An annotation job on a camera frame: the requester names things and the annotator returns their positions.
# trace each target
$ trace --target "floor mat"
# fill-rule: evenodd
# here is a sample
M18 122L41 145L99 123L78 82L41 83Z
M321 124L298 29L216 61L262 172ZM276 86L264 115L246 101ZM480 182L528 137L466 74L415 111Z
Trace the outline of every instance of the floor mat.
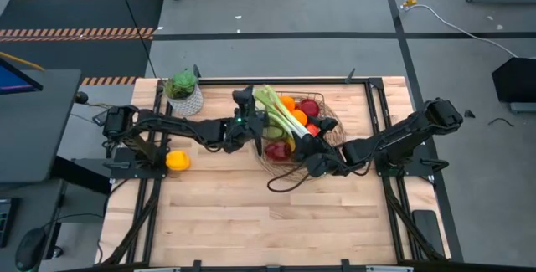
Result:
M163 0L128 2L150 49ZM81 69L85 85L132 84L147 66L125 0L12 0L0 49L46 69Z

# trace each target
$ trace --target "green celery stalk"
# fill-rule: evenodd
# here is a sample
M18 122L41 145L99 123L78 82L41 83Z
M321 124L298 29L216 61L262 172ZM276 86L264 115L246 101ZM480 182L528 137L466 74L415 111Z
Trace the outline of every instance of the green celery stalk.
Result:
M283 116L282 113L277 110L266 91L255 90L253 96L265 106L268 117L277 122L283 128L283 130L289 134L290 137L292 137L293 131L296 134L298 133L295 131L293 124L290 123L290 121L288 121L285 116Z
M285 105L283 105L279 95L277 95L270 85L265 85L265 91L270 100L272 100L273 104L276 106L276 109L278 109L282 115L293 125L292 128L296 131L296 134L299 135L300 138L304 137L306 134L309 134L309 131L305 128L305 126L303 126L300 121L298 121L296 117L291 114Z

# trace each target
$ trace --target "hazard tape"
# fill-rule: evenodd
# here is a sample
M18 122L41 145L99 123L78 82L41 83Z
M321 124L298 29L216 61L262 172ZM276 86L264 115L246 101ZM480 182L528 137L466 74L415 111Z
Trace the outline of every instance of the hazard tape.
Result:
M152 39L154 28L0 29L0 42Z
M137 76L108 76L84 78L82 85L133 85Z

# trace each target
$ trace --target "computer monitor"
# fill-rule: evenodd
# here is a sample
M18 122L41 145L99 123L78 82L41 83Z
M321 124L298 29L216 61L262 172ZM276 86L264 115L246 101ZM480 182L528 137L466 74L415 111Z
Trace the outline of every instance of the computer monitor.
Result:
M0 95L42 90L43 86L0 59Z

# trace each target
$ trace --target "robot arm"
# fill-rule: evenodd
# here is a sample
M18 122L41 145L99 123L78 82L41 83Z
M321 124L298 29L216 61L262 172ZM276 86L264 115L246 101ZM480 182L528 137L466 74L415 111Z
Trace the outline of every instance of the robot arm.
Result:
M264 111L255 110L253 87L234 91L233 99L238 104L234 117L205 121L189 121L155 114L151 110L138 110L132 105L113 107L109 110L103 134L109 145L124 143L133 150L137 160L161 166L165 151L146 142L140 134L147 131L168 133L194 139L209 151L224 150L227 153L239 150L250 140L255 140L261 154L261 134L269 125ZM331 118L312 122L320 127L320 135L303 138L294 137L296 151L294 159L302 162L311 177L324 174L347 176L367 162L381 158L392 167L399 167L412 156L413 150L433 135L445 135L457 131L463 119L448 100L427 101L422 110L407 119L372 135L367 139L346 141L339 146L330 146L323 134L333 129L337 121Z
M461 115L449 100L436 99L427 101L422 110L367 139L346 141L333 147L322 138L304 137L296 144L296 152L305 161L312 177L326 173L347 176L374 158L400 167L419 144L433 135L457 131L462 122Z
M234 117L205 121L189 121L186 118L159 115L152 110L138 110L133 105L112 107L108 111L103 135L109 146L119 143L134 151L137 160L151 165L162 164L166 154L152 143L140 137L143 132L154 131L194 139L209 151L239 150L247 141L255 140L260 154L260 138L268 119L264 111L255 110L253 86L234 91L238 104Z

